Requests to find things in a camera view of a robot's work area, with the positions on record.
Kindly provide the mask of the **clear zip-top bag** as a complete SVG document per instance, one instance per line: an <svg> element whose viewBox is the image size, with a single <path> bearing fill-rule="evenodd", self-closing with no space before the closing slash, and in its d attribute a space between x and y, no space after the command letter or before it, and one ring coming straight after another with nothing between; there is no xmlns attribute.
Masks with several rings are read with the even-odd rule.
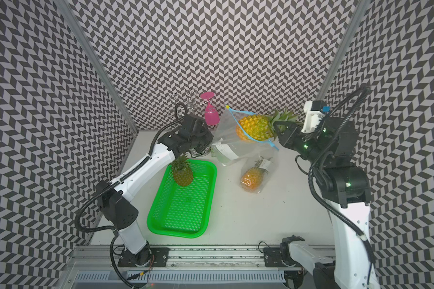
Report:
<svg viewBox="0 0 434 289"><path fill-rule="evenodd" d="M261 142L250 137L253 142L241 140L236 133L236 125L246 115L256 113L234 110L227 106L221 116L220 123L213 136L211 144L211 154L224 166L229 166L240 159L249 157L264 149L275 149L274 139Z"/></svg>
<svg viewBox="0 0 434 289"><path fill-rule="evenodd" d="M246 159L239 184L249 193L260 193L277 169L277 153L267 149Z"/></svg>

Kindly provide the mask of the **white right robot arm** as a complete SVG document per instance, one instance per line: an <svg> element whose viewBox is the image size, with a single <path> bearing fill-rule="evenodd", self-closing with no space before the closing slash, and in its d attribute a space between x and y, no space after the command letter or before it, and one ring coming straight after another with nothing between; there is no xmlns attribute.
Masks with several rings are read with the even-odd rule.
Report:
<svg viewBox="0 0 434 289"><path fill-rule="evenodd" d="M306 103L302 125L278 120L280 144L309 162L307 184L333 226L335 257L321 255L298 236L280 244L282 262L300 266L313 276L318 289L377 289L376 258L369 233L371 189L367 174L352 162L358 131L352 121L371 94L369 85L347 95L347 113L335 117L324 101Z"/></svg>

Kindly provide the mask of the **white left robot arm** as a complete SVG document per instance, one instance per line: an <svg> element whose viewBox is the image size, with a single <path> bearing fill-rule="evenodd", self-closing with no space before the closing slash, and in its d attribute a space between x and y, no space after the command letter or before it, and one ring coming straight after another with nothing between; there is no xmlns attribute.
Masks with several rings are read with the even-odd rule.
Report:
<svg viewBox="0 0 434 289"><path fill-rule="evenodd" d="M97 185L95 196L77 211L74 219L75 228L84 233L113 231L134 257L135 265L145 265L151 258L151 251L137 223L139 211L131 201L164 167L191 149L197 152L204 151L212 139L212 133L204 119L193 114L186 114L167 124L154 136L146 156L118 177ZM111 225L99 228L82 225L81 217L84 211L95 202Z"/></svg>

